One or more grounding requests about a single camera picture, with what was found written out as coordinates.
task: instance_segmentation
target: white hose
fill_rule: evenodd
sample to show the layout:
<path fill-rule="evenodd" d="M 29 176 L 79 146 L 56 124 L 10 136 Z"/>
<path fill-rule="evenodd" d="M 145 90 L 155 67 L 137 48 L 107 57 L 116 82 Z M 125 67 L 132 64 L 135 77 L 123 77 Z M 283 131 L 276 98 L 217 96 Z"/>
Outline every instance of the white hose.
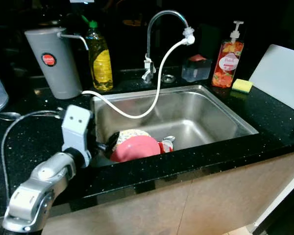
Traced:
<path fill-rule="evenodd" d="M 6 170 L 6 164 L 5 164 L 5 156 L 4 156 L 4 144 L 5 144 L 5 140 L 6 137 L 8 136 L 8 134 L 10 133 L 11 129 L 18 124 L 21 120 L 23 120 L 24 118 L 36 115 L 36 114 L 46 114 L 46 113 L 53 113 L 53 114 L 58 114 L 57 111 L 54 110 L 40 110 L 40 111 L 35 111 L 35 112 L 31 112 L 29 114 L 25 114 L 23 116 L 18 117 L 17 119 L 15 119 L 14 122 L 12 122 L 12 124 L 6 129 L 3 138 L 2 138 L 2 142 L 1 142 L 1 161 L 2 161 L 2 168 L 3 168 L 3 175 L 4 175 L 4 182 L 5 182 L 5 194 L 6 194 L 6 206 L 9 205 L 10 202 L 10 187 L 9 187 L 9 178 L 8 178 L 8 173 Z"/>
<path fill-rule="evenodd" d="M 163 68 L 163 65 L 167 59 L 167 57 L 171 54 L 171 52 L 176 49 L 178 46 L 182 45 L 182 44 L 186 44 L 187 40 L 184 38 L 182 39 L 181 41 L 179 41 L 178 43 L 174 44 L 169 50 L 168 52 L 165 54 L 165 56 L 163 57 L 162 61 L 161 61 L 161 64 L 160 64 L 160 67 L 159 67 L 159 72 L 158 72 L 158 83 L 157 83 L 157 92 L 156 92 L 156 96 L 155 96 L 155 99 L 152 103 L 152 105 L 150 106 L 150 108 L 144 112 L 143 114 L 140 114 L 140 115 L 129 115 L 129 114 L 126 114 L 125 112 L 123 112 L 122 110 L 120 110 L 118 107 L 116 107 L 114 104 L 112 104 L 109 100 L 107 100 L 104 96 L 100 95 L 99 93 L 97 92 L 93 92 L 93 91 L 83 91 L 82 94 L 92 94 L 92 95 L 95 95 L 97 96 L 98 98 L 100 98 L 102 101 L 104 101 L 107 105 L 109 105 L 111 108 L 113 108 L 115 111 L 117 111 L 119 114 L 127 117 L 127 118 L 131 118 L 131 119 L 139 119 L 139 118 L 143 118 L 145 117 L 146 115 L 148 115 L 152 110 L 153 108 L 155 107 L 157 101 L 158 101 L 158 97 L 159 97 L 159 93 L 160 93 L 160 84 L 161 84 L 161 73 L 162 73 L 162 68 Z"/>

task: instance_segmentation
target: plastic container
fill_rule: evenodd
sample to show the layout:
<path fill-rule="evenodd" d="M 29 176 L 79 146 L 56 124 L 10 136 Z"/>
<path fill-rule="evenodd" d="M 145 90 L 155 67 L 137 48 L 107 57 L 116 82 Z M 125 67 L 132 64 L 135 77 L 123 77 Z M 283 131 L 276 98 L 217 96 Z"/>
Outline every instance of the plastic container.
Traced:
<path fill-rule="evenodd" d="M 237 41 L 240 36 L 238 28 L 242 21 L 234 21 L 235 30 L 231 33 L 231 40 L 224 41 L 221 45 L 214 75 L 212 77 L 212 85 L 216 87 L 231 87 L 235 70 L 239 63 L 239 59 L 244 47 L 244 43 Z"/>
<path fill-rule="evenodd" d="M 188 82 L 208 79 L 211 60 L 197 54 L 188 58 L 182 66 L 182 78 Z"/>
<path fill-rule="evenodd" d="M 89 66 L 94 87 L 100 91 L 110 90 L 113 88 L 110 55 L 106 40 L 98 31 L 97 22 L 89 22 L 85 38 L 89 48 Z"/>

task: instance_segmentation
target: hand soap pump bottle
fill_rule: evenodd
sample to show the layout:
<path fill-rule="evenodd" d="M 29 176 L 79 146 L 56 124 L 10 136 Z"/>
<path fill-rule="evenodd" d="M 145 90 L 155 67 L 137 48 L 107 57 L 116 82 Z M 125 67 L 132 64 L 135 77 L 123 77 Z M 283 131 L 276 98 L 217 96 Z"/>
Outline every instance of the hand soap pump bottle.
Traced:
<path fill-rule="evenodd" d="M 110 55 L 106 40 L 98 31 L 97 22 L 89 22 L 85 38 L 94 87 L 100 91 L 110 90 L 113 87 Z"/>
<path fill-rule="evenodd" d="M 234 21 L 235 30 L 231 33 L 231 40 L 222 43 L 214 75 L 212 77 L 212 85 L 215 87 L 228 88 L 231 87 L 236 67 L 243 50 L 244 44 L 237 41 L 240 36 L 238 31 L 242 21 Z"/>

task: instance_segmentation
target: gooseneck faucet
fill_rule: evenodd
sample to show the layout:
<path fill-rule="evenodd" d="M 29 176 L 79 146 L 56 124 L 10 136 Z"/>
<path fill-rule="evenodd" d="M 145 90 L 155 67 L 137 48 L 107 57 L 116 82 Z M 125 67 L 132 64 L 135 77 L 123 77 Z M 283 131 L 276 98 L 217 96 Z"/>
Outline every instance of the gooseneck faucet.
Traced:
<path fill-rule="evenodd" d="M 175 15 L 178 18 L 180 18 L 181 21 L 185 25 L 185 29 L 184 29 L 184 32 L 183 32 L 183 35 L 185 36 L 185 38 L 188 38 L 189 36 L 192 36 L 193 37 L 193 31 L 194 30 L 191 27 L 188 26 L 188 23 L 187 23 L 185 17 L 182 14 L 178 13 L 177 11 L 174 11 L 174 10 L 165 10 L 165 11 L 160 11 L 156 15 L 154 15 L 151 18 L 151 20 L 150 20 L 150 22 L 148 24 L 148 28 L 147 28 L 147 53 L 145 55 L 145 60 L 144 60 L 146 72 L 142 76 L 142 79 L 144 80 L 145 83 L 151 83 L 151 79 L 153 77 L 153 74 L 156 72 L 156 69 L 153 66 L 153 62 L 150 59 L 150 35 L 151 35 L 151 28 L 152 28 L 153 24 L 155 23 L 155 21 L 160 16 L 163 16 L 163 15 Z"/>

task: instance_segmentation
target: spoon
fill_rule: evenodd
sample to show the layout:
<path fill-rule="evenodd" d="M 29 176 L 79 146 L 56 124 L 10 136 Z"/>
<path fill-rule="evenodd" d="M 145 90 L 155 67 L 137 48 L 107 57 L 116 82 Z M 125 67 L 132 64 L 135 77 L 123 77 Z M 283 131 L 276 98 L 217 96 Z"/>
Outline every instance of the spoon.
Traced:
<path fill-rule="evenodd" d="M 162 139 L 162 141 L 175 141 L 175 136 L 167 136 Z"/>
<path fill-rule="evenodd" d="M 2 112 L 0 113 L 0 119 L 5 121 L 14 121 L 19 118 L 21 114 L 15 112 Z"/>
<path fill-rule="evenodd" d="M 16 113 L 16 112 L 1 112 L 0 113 L 0 119 L 1 120 L 5 120 L 5 121 L 15 121 L 20 116 L 21 116 L 21 114 Z M 61 118 L 59 115 L 56 115 L 54 113 L 34 114 L 32 116 L 33 117 L 55 117 L 55 118 Z"/>

